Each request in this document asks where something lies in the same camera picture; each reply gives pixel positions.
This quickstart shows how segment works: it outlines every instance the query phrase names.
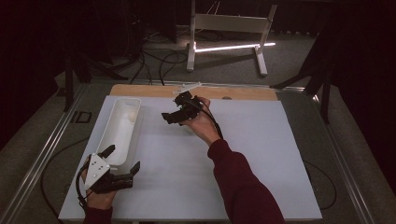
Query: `white plastic tray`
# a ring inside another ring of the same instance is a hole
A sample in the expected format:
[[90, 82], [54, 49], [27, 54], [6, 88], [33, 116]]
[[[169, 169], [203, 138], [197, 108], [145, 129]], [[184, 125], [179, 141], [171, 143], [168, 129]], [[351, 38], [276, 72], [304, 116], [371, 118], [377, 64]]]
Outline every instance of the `white plastic tray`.
[[134, 154], [141, 125], [142, 113], [139, 113], [140, 100], [119, 98], [114, 103], [105, 131], [96, 152], [102, 152], [111, 145], [116, 149], [105, 161], [116, 175], [129, 173], [134, 166]]

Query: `black cable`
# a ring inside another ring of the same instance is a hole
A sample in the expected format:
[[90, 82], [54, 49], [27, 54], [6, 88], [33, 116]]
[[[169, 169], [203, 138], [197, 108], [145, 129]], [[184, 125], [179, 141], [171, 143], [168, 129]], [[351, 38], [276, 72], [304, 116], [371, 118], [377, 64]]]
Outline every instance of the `black cable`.
[[181, 55], [185, 56], [185, 59], [182, 60], [182, 61], [170, 62], [170, 61], [166, 61], [165, 59], [159, 58], [159, 57], [157, 57], [157, 56], [155, 56], [155, 55], [153, 55], [153, 54], [151, 54], [151, 53], [148, 53], [148, 52], [145, 51], [145, 50], [143, 50], [143, 53], [145, 53], [145, 54], [147, 54], [148, 56], [151, 56], [151, 57], [153, 57], [153, 58], [155, 58], [155, 59], [157, 59], [157, 60], [159, 60], [159, 61], [161, 61], [161, 62], [164, 62], [164, 63], [184, 63], [184, 62], [187, 61], [187, 54], [177, 52], [177, 51], [174, 50], [174, 49], [168, 49], [168, 50], [172, 50], [174, 53], [181, 54]]
[[[157, 56], [155, 56], [155, 55], [153, 55], [153, 54], [151, 54], [151, 53], [148, 53], [148, 52], [145, 51], [145, 50], [143, 50], [143, 53], [146, 53], [148, 56], [151, 56], [151, 57], [153, 57], [154, 59], [157, 59], [157, 60], [161, 61], [160, 69], [159, 69], [159, 78], [160, 78], [160, 81], [161, 81], [161, 83], [163, 84], [163, 86], [165, 85], [165, 83], [164, 83], [164, 81], [163, 81], [163, 78], [166, 76], [166, 74], [168, 74], [168, 73], [176, 66], [176, 64], [178, 64], [178, 63], [184, 63], [184, 62], [186, 62], [187, 59], [188, 59], [187, 54], [185, 54], [185, 53], [177, 52], [177, 51], [174, 50], [174, 49], [165, 49], [165, 50], [172, 50], [172, 52], [169, 53], [168, 55], [166, 55], [163, 59], [162, 59], [162, 58], [159, 58], [159, 57], [157, 57]], [[183, 59], [183, 60], [179, 60], [179, 55], [180, 55], [180, 54], [184, 56], [184, 59]], [[171, 57], [172, 55], [176, 55], [176, 56], [177, 56], [177, 60], [176, 60], [175, 62], [167, 61], [166, 59], [169, 58], [169, 57]], [[164, 65], [165, 63], [170, 63], [170, 64], [172, 64], [172, 66], [171, 66], [171, 68], [169, 68], [168, 70], [166, 70], [166, 72], [165, 72], [164, 74], [162, 74], [163, 65]]]
[[219, 137], [220, 137], [221, 139], [224, 139], [224, 138], [223, 138], [223, 135], [222, 135], [222, 132], [221, 132], [221, 128], [220, 128], [219, 124], [216, 122], [215, 117], [213, 117], [212, 112], [210, 112], [209, 106], [207, 106], [206, 104], [204, 104], [203, 102], [201, 102], [204, 106], [206, 106], [207, 111], [209, 111], [209, 112], [206, 112], [206, 111], [203, 110], [201, 107], [199, 107], [198, 105], [193, 104], [193, 103], [190, 102], [190, 101], [184, 100], [183, 102], [185, 102], [185, 103], [187, 103], [187, 104], [189, 104], [189, 105], [192, 105], [192, 106], [198, 108], [200, 111], [204, 112], [204, 114], [206, 114], [206, 115], [212, 120], [212, 122], [215, 124], [215, 128], [216, 128], [216, 130], [218, 131]]
[[326, 210], [326, 209], [328, 209], [328, 208], [331, 208], [331, 207], [335, 204], [335, 202], [337, 201], [337, 188], [335, 187], [334, 182], [332, 181], [332, 179], [331, 179], [324, 171], [322, 171], [322, 170], [321, 170], [320, 168], [318, 168], [316, 165], [312, 164], [312, 163], [309, 162], [309, 161], [305, 161], [305, 160], [303, 160], [303, 162], [305, 162], [305, 163], [311, 165], [312, 167], [316, 168], [318, 171], [320, 171], [322, 174], [324, 174], [324, 175], [326, 176], [326, 178], [329, 179], [330, 183], [332, 183], [332, 188], [333, 188], [333, 190], [334, 190], [334, 197], [332, 198], [332, 202], [331, 202], [329, 205], [327, 205], [327, 206], [320, 207], [319, 209], [320, 209], [320, 210]]
[[149, 66], [146, 63], [145, 63], [145, 67], [146, 67], [146, 70], [147, 70], [146, 76], [148, 77], [148, 84], [152, 85], [152, 76], [151, 76], [151, 73], [149, 71]]
[[159, 33], [154, 33], [154, 34], [148, 35], [148, 37], [146, 37], [146, 38], [143, 38], [142, 46], [145, 45], [153, 36], [155, 36], [157, 34], [159, 34]]
[[140, 53], [141, 58], [143, 58], [143, 62], [141, 63], [139, 69], [137, 70], [137, 72], [134, 73], [134, 76], [132, 77], [131, 81], [129, 82], [129, 84], [132, 84], [134, 82], [134, 79], [139, 75], [140, 71], [142, 70], [143, 66], [145, 66], [145, 57], [143, 55], [143, 53]]
[[[125, 5], [123, 3], [122, 3], [122, 7], [123, 7], [123, 13], [125, 14]], [[130, 28], [130, 25], [128, 25], [128, 23], [125, 23], [125, 24], [126, 24], [126, 30], [129, 31], [129, 29], [131, 29], [133, 31], [133, 33], [134, 33], [133, 26], [136, 25], [136, 24], [141, 24], [141, 22], [140, 21], [135, 21], [134, 23], [130, 24], [131, 28]], [[143, 32], [143, 30], [144, 30], [144, 28], [142, 28], [141, 26], [140, 26], [140, 28], [137, 28], [137, 32], [138, 33], [139, 32]], [[106, 69], [112, 70], [114, 72], [121, 72], [121, 71], [123, 71], [125, 69], [130, 68], [131, 66], [133, 66], [138, 61], [138, 59], [139, 59], [138, 54], [133, 53], [133, 52], [128, 54], [128, 50], [129, 50], [129, 47], [130, 47], [130, 44], [131, 44], [130, 32], [127, 32], [127, 37], [128, 37], [127, 47], [125, 48], [125, 51], [124, 51], [122, 56], [126, 57], [128, 59], [128, 62], [120, 63], [120, 64], [116, 64], [116, 65], [107, 65], [107, 66], [104, 65], [104, 67]], [[143, 45], [147, 42], [148, 38], [147, 39], [142, 38], [142, 40], [137, 39], [137, 43], [135, 45], [140, 48], [140, 51], [141, 51], [141, 48], [143, 48]]]
[[158, 72], [159, 72], [159, 76], [160, 76], [160, 81], [161, 81], [161, 83], [163, 84], [163, 86], [165, 85], [165, 83], [163, 82], [163, 78], [165, 77], [165, 75], [166, 75], [168, 72], [170, 72], [170, 71], [176, 66], [176, 64], [173, 63], [172, 66], [171, 66], [171, 68], [169, 68], [169, 69], [162, 75], [162, 74], [161, 74], [161, 70], [162, 70], [162, 68], [163, 68], [163, 62], [164, 62], [168, 57], [170, 57], [170, 56], [172, 56], [172, 55], [174, 55], [174, 54], [175, 54], [175, 53], [172, 52], [172, 53], [166, 55], [166, 57], [163, 58], [163, 61], [162, 61], [161, 64], [160, 64], [160, 70], [159, 70]]
[[85, 169], [88, 169], [89, 165], [90, 165], [90, 160], [91, 157], [88, 158], [87, 161], [85, 161], [84, 165], [79, 169], [78, 174], [76, 176], [76, 191], [77, 191], [77, 195], [78, 195], [78, 200], [79, 200], [79, 205], [82, 207], [82, 209], [84, 210], [84, 212], [86, 212], [87, 209], [87, 202], [85, 201], [85, 197], [82, 196], [81, 194], [81, 190], [79, 188], [79, 179], [81, 178], [81, 174]]
[[62, 152], [64, 152], [65, 150], [69, 149], [70, 147], [73, 147], [79, 143], [82, 143], [86, 140], [88, 140], [90, 137], [86, 137], [83, 138], [67, 147], [62, 148], [61, 150], [59, 150], [58, 152], [56, 152], [51, 158], [49, 158], [49, 161], [47, 162], [46, 166], [43, 169], [43, 172], [41, 173], [40, 176], [40, 190], [41, 190], [41, 194], [43, 195], [44, 201], [46, 202], [47, 206], [49, 207], [49, 209], [51, 210], [52, 214], [56, 217], [56, 219], [58, 220], [59, 223], [64, 224], [60, 219], [58, 219], [58, 213], [55, 211], [55, 208], [52, 206], [52, 204], [50, 203], [50, 200], [48, 199], [45, 191], [44, 191], [44, 175], [46, 173], [47, 168], [49, 167], [50, 163], [52, 162], [53, 159], [55, 159], [57, 156], [59, 156]]

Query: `metal frame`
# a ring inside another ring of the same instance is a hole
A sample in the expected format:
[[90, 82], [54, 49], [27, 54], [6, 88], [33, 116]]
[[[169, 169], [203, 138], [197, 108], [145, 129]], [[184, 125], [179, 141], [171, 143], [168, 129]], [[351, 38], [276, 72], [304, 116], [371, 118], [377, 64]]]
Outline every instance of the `metal frame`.
[[[155, 85], [161, 85], [160, 82], [155, 82]], [[169, 82], [169, 85], [181, 85], [181, 82]], [[232, 85], [232, 84], [214, 84], [214, 83], [203, 83], [204, 86], [211, 87], [250, 87], [250, 88], [269, 88], [264, 85]], [[25, 178], [22, 180], [21, 185], [17, 189], [16, 194], [13, 196], [10, 204], [7, 206], [6, 211], [2, 214], [0, 218], [0, 223], [14, 223], [18, 217], [18, 214], [22, 210], [25, 205], [27, 199], [30, 196], [30, 193], [35, 186], [36, 181], [41, 175], [41, 172], [44, 166], [48, 163], [50, 156], [54, 149], [56, 148], [58, 142], [62, 138], [65, 128], [69, 123], [70, 119], [73, 116], [74, 110], [77, 108], [78, 103], [81, 97], [84, 95], [87, 90], [89, 84], [82, 84], [82, 86], [78, 89], [76, 94], [76, 101], [72, 104], [71, 109], [64, 113], [64, 115], [59, 120], [57, 126], [49, 137], [47, 144], [42, 148], [39, 156], [35, 159], [34, 164], [27, 172]], [[274, 90], [276, 92], [293, 92], [297, 94], [304, 94], [304, 88], [296, 88], [296, 87], [287, 87], [283, 90]], [[312, 104], [318, 109], [318, 116], [321, 117], [319, 111], [319, 101], [318, 97], [313, 97]], [[340, 176], [343, 178], [344, 183], [346, 185], [346, 189], [349, 193], [350, 199], [355, 206], [355, 210], [361, 220], [361, 223], [364, 224], [372, 224], [375, 223], [373, 215], [367, 206], [366, 200], [364, 199], [361, 189], [359, 188], [358, 183], [356, 182], [353, 174], [351, 173], [347, 161], [344, 158], [343, 152], [341, 148], [338, 146], [335, 141], [335, 137], [332, 133], [332, 129], [329, 124], [322, 122], [323, 128], [327, 131], [328, 137], [331, 140], [332, 144], [332, 156], [334, 158], [335, 164], [340, 171]]]
[[195, 13], [195, 0], [191, 0], [191, 39], [189, 44], [189, 56], [187, 61], [187, 71], [194, 70], [195, 53], [208, 51], [205, 49], [197, 49], [195, 42], [195, 29], [208, 29], [220, 31], [235, 32], [251, 32], [262, 33], [260, 43], [257, 45], [235, 46], [228, 49], [254, 48], [257, 62], [262, 76], [267, 76], [267, 68], [265, 66], [262, 49], [270, 32], [271, 24], [276, 12], [277, 5], [271, 5], [271, 9], [267, 18], [256, 17], [237, 17], [223, 15], [207, 15]]

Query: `fluorescent light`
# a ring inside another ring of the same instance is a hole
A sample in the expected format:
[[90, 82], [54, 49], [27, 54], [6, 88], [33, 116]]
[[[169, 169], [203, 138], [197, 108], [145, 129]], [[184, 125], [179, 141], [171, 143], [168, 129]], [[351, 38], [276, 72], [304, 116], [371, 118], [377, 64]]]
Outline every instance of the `fluorescent light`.
[[[274, 46], [275, 43], [266, 43], [264, 46]], [[208, 52], [208, 51], [215, 51], [215, 50], [222, 50], [222, 49], [247, 49], [247, 48], [255, 48], [258, 47], [258, 44], [254, 45], [239, 45], [239, 46], [230, 46], [230, 47], [219, 47], [219, 48], [210, 48], [210, 49], [196, 49], [195, 52]]]

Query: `aluminum rail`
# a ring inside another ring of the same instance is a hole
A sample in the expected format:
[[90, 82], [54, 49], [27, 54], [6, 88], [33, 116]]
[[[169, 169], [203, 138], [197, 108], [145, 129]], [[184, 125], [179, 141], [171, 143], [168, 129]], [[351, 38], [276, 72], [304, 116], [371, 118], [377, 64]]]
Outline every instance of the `aluminum rail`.
[[[315, 96], [312, 104], [316, 106], [318, 116], [320, 115], [319, 109], [319, 100], [318, 97]], [[372, 213], [370, 212], [369, 207], [367, 206], [366, 200], [364, 199], [363, 194], [361, 193], [361, 189], [359, 188], [358, 183], [353, 177], [352, 172], [347, 165], [347, 161], [344, 157], [342, 149], [337, 144], [335, 140], [335, 136], [332, 132], [332, 128], [330, 124], [325, 124], [325, 122], [321, 122], [323, 128], [327, 131], [328, 138], [331, 141], [332, 145], [332, 156], [334, 158], [335, 164], [337, 165], [338, 170], [340, 171], [340, 176], [343, 178], [344, 183], [346, 185], [346, 190], [348, 191], [349, 197], [355, 206], [355, 210], [358, 214], [359, 219], [362, 224], [375, 224], [375, 220], [373, 218]]]
[[44, 167], [47, 165], [53, 151], [58, 145], [62, 135], [64, 134], [64, 130], [67, 127], [67, 124], [70, 122], [70, 119], [73, 117], [74, 111], [78, 106], [79, 100], [81, 99], [87, 88], [88, 88], [88, 84], [81, 84], [81, 86], [79, 86], [75, 95], [74, 103], [70, 106], [68, 112], [62, 114], [60, 120], [55, 126], [55, 129], [52, 131], [51, 135], [49, 136], [49, 139], [47, 140], [46, 144], [39, 152], [39, 155], [35, 159], [29, 171], [26, 173], [20, 186], [18, 187], [16, 193], [14, 194], [11, 202], [8, 204], [6, 211], [1, 216], [0, 219], [1, 224], [15, 223], [16, 219], [18, 218], [18, 214], [21, 212], [23, 206], [25, 205], [27, 199], [29, 198], [30, 193], [35, 187], [35, 183], [41, 176]]

